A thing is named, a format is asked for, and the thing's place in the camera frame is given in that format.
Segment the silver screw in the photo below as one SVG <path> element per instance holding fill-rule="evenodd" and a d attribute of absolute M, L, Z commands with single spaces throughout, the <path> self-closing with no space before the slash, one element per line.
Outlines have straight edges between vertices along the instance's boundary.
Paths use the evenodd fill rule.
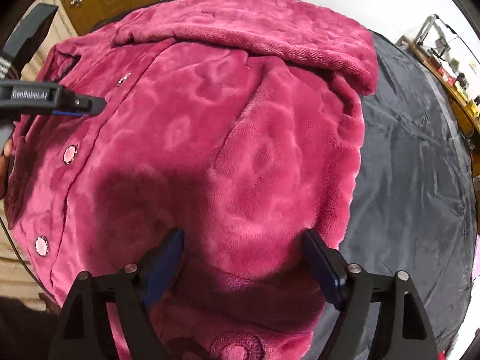
<path fill-rule="evenodd" d="M 88 272 L 88 271 L 81 271 L 81 272 L 77 275 L 77 280 L 86 280 L 89 275 L 90 275 L 90 272 Z"/>
<path fill-rule="evenodd" d="M 398 271 L 397 276 L 400 280 L 403 280 L 403 281 L 407 281 L 410 278 L 409 274 L 406 273 L 405 271 Z"/>
<path fill-rule="evenodd" d="M 137 264 L 131 263 L 131 264 L 125 265 L 125 272 L 128 273 L 128 274 L 132 274 L 132 273 L 136 272 L 137 269 L 138 269 Z"/>
<path fill-rule="evenodd" d="M 353 274 L 359 274 L 362 271 L 362 267 L 358 264 L 350 264 L 347 269 Z"/>

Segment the fleece fabric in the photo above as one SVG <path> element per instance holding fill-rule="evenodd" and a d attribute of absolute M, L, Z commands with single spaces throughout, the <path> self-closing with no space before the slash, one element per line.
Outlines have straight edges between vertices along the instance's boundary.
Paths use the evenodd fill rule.
<path fill-rule="evenodd" d="M 300 359 L 324 300 L 299 236 L 344 238 L 370 33 L 297 0 L 179 0 L 56 45 L 38 80 L 107 101 L 14 131 L 9 224 L 57 302 L 80 271 L 117 272 L 181 227 L 182 267 L 150 313 L 172 356 Z"/>

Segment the door knob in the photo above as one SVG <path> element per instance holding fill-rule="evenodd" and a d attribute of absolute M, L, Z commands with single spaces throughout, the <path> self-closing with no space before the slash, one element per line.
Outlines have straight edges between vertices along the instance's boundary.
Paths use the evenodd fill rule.
<path fill-rule="evenodd" d="M 82 1 L 83 1 L 83 0 L 72 0 L 72 1 L 70 2 L 70 5 L 71 5 L 72 7 L 78 7 L 79 5 L 82 4 Z"/>

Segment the beige curtain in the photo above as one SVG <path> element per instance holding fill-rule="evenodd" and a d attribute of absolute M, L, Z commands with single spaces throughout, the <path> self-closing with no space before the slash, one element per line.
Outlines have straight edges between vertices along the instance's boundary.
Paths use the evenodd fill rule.
<path fill-rule="evenodd" d="M 35 79 L 53 45 L 77 35 L 60 0 L 37 0 L 28 12 L 37 3 L 54 4 L 58 5 L 59 8 L 48 36 L 30 63 L 23 69 L 23 80 Z M 0 202 L 0 215 L 4 223 L 7 223 L 3 212 L 3 202 Z M 44 310 L 45 304 L 38 298 L 39 292 L 41 292 L 40 288 L 18 262 L 6 235 L 0 229 L 0 295 L 19 298 L 29 307 Z"/>

